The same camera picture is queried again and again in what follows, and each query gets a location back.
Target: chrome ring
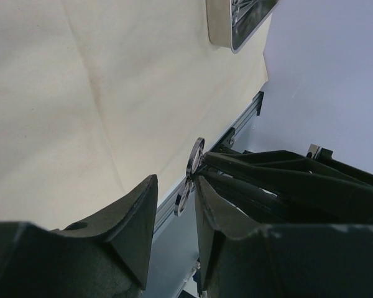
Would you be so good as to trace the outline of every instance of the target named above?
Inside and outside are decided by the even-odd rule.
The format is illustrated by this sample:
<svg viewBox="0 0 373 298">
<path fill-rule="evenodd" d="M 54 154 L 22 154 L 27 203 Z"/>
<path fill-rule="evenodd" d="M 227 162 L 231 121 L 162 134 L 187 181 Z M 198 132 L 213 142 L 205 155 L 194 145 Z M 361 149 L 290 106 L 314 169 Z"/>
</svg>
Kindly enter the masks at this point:
<svg viewBox="0 0 373 298">
<path fill-rule="evenodd" d="M 191 178 L 201 165 L 201 159 L 203 157 L 203 149 L 205 148 L 204 138 L 198 138 L 192 148 L 191 154 L 186 165 L 186 176 Z"/>
<path fill-rule="evenodd" d="M 177 199 L 175 200 L 174 214 L 176 216 L 181 216 L 182 212 L 187 205 L 187 200 L 192 192 L 193 181 L 192 179 L 185 179 L 184 185 L 180 187 L 177 194 Z"/>
</svg>

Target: white surface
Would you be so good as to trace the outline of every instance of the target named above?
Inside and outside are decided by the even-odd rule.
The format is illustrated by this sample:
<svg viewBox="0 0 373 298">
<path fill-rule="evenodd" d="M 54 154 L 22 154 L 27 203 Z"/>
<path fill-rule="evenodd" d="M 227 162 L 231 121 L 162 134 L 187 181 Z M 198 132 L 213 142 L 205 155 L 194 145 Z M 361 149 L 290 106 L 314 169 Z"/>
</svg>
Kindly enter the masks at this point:
<svg viewBox="0 0 373 298">
<path fill-rule="evenodd" d="M 252 150 L 315 143 L 373 173 L 373 0 L 282 0 L 264 55 Z"/>
<path fill-rule="evenodd" d="M 0 1 L 0 220 L 63 228 L 152 173 L 161 197 L 267 80 L 269 24 L 233 55 L 204 0 Z"/>
</svg>

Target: white wall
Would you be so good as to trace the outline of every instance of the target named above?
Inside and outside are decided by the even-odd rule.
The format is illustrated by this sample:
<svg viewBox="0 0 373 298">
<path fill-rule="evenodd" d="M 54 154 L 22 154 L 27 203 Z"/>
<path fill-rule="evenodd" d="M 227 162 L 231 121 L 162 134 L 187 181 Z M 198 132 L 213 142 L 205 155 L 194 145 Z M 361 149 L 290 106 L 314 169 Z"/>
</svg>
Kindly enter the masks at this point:
<svg viewBox="0 0 373 298">
<path fill-rule="evenodd" d="M 280 0 L 251 150 L 311 143 L 373 173 L 373 0 Z"/>
</svg>

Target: beige fabric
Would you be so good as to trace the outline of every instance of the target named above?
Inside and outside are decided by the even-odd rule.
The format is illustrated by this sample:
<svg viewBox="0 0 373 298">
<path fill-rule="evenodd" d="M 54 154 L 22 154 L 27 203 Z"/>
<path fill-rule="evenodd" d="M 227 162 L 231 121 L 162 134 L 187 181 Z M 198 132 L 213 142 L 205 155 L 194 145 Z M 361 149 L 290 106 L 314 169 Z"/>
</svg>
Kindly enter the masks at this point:
<svg viewBox="0 0 373 298">
<path fill-rule="evenodd" d="M 63 228 L 151 173 L 162 197 L 267 80 L 269 24 L 233 55 L 204 0 L 0 0 L 0 220 Z"/>
</svg>

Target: metal frame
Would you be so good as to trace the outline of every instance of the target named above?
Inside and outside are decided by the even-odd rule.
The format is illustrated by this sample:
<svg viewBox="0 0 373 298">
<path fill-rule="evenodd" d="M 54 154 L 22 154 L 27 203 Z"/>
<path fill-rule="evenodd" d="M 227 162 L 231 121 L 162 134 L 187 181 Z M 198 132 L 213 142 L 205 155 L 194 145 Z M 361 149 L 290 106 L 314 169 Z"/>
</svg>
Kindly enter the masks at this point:
<svg viewBox="0 0 373 298">
<path fill-rule="evenodd" d="M 252 125 L 255 116 L 259 114 L 263 98 L 264 93 L 259 92 L 253 98 L 249 107 L 232 125 L 235 129 L 234 149 L 238 148 L 238 141 L 245 132 L 245 128 Z M 199 254 L 194 192 L 188 200 L 183 215 L 181 217 L 174 215 L 174 205 L 181 186 L 182 183 L 175 187 L 157 209 L 148 282 L 143 293 L 144 298 L 178 297 L 188 278 L 196 269 Z"/>
</svg>

